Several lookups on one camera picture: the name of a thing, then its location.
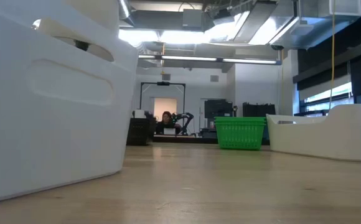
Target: wooden table surface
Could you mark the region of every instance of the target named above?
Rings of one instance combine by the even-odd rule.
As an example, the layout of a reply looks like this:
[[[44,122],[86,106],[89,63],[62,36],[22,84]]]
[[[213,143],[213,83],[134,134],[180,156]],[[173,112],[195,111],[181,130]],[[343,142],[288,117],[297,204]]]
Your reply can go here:
[[[0,224],[361,224],[361,162],[129,147],[115,175],[0,202]]]

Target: white wall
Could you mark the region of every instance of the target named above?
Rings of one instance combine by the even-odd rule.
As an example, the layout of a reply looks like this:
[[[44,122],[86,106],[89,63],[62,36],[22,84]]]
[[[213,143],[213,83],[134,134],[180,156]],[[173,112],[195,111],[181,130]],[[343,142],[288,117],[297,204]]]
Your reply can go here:
[[[199,113],[201,99],[225,99],[227,97],[227,74],[221,69],[194,68],[192,71],[184,68],[165,68],[165,73],[171,74],[171,83],[185,83],[185,112],[194,115],[195,131],[199,131]],[[141,82],[161,82],[161,68],[143,69],[138,68],[136,86],[133,96],[133,110],[139,108]],[[210,82],[211,75],[218,75],[219,82]],[[142,109],[152,111],[153,98],[176,98],[177,112],[183,112],[183,94],[174,86],[151,85],[144,93]],[[193,122],[189,124],[189,129],[193,130]]]
[[[235,65],[237,116],[243,116],[244,102],[278,105],[279,68],[277,65]]]
[[[293,77],[298,75],[298,51],[289,50],[283,62],[283,86],[280,73],[279,78],[279,114],[290,115],[299,112],[299,93]]]

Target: black equipment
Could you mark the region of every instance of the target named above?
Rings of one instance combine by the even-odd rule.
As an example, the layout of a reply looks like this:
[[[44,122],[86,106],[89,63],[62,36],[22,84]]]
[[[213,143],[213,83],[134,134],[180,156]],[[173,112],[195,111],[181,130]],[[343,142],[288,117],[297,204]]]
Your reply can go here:
[[[132,112],[126,140],[128,146],[145,146],[152,141],[156,130],[156,119],[148,111],[145,111],[144,115],[146,118],[134,118],[135,111]]]
[[[183,125],[180,134],[183,136],[187,135],[187,126],[189,125],[190,121],[194,118],[194,116],[191,113],[182,113],[182,114],[172,114],[172,122],[176,124],[178,120],[180,119],[187,119],[186,123]]]
[[[217,116],[232,116],[233,103],[226,100],[207,100],[204,102],[205,118],[214,119]]]
[[[266,117],[267,114],[276,114],[274,105],[251,105],[249,103],[243,103],[243,117]]]

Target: white plastic bin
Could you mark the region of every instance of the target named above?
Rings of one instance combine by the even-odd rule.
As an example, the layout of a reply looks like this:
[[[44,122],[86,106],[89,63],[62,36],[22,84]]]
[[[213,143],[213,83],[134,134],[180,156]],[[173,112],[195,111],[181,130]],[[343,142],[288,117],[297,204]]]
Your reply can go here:
[[[266,117],[273,151],[361,161],[361,105],[336,106],[327,117]]]
[[[115,61],[84,52],[31,29],[37,15],[15,8],[27,2],[50,1],[0,0],[0,200],[118,172],[136,78],[135,48],[70,6],[46,6],[74,16],[56,18],[71,30],[97,31],[79,33]]]

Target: doorway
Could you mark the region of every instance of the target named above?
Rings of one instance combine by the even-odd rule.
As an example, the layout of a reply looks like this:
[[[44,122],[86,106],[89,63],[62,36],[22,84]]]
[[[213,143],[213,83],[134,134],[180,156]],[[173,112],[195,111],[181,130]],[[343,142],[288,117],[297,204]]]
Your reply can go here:
[[[175,98],[155,98],[154,99],[154,117],[157,121],[162,121],[162,114],[169,111],[171,114],[176,112],[177,100]]]

